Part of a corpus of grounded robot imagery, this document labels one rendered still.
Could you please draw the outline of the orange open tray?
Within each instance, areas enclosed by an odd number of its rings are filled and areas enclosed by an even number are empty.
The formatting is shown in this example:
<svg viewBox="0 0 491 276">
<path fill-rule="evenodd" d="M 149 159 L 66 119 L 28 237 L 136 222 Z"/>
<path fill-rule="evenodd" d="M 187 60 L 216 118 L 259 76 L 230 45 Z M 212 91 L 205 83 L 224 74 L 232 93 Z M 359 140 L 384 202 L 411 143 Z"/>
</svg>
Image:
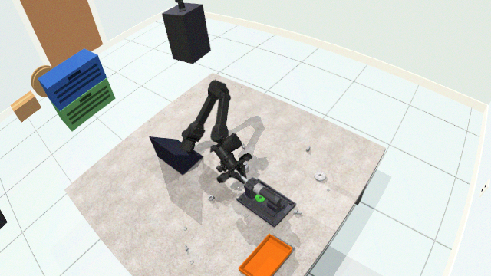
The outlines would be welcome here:
<svg viewBox="0 0 491 276">
<path fill-rule="evenodd" d="M 241 264 L 239 271 L 246 276 L 272 276 L 291 252 L 290 245 L 268 233 L 263 242 Z"/>
</svg>

